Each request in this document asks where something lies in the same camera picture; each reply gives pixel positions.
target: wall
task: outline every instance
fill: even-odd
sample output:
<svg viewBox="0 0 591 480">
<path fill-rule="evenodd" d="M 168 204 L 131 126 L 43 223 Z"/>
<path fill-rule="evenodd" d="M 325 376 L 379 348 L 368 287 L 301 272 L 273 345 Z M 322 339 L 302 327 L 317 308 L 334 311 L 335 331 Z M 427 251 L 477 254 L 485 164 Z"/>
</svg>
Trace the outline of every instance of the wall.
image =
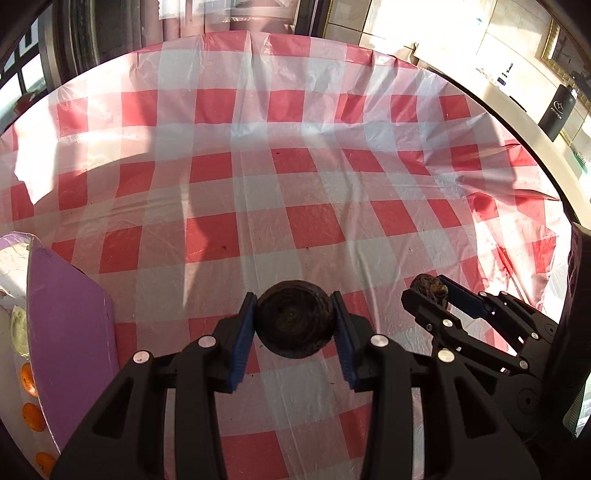
<svg viewBox="0 0 591 480">
<path fill-rule="evenodd" d="M 497 0 L 476 54 L 477 63 L 492 74 L 514 64 L 509 92 L 535 122 L 540 121 L 561 83 L 539 59 L 550 22 L 550 14 L 536 0 Z M 564 130 L 581 152 L 591 155 L 591 140 L 582 131 L 586 117 L 586 108 L 577 102 Z"/>
</svg>

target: plastic tablecloth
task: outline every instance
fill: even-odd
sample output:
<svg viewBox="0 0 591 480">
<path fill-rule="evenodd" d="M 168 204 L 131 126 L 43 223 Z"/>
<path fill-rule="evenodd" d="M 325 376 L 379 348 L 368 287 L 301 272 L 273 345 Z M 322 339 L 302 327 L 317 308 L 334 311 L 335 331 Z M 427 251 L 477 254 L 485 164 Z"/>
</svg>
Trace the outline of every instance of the plastic tablecloth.
<svg viewBox="0 0 591 480">
<path fill-rule="evenodd" d="M 377 331 L 429 353 L 400 303 L 415 275 L 541 308 L 570 248 L 534 159 L 441 77 L 244 31 L 124 55 L 17 120 L 0 138 L 0 232 L 12 230 L 111 295 L 120 362 L 179 351 L 247 291 L 294 278 L 340 290 Z M 482 322 L 466 328 L 507 349 Z M 357 478 L 370 402 L 348 390 L 332 342 L 292 360 L 255 337 L 244 382 L 217 396 L 230 480 Z"/>
</svg>

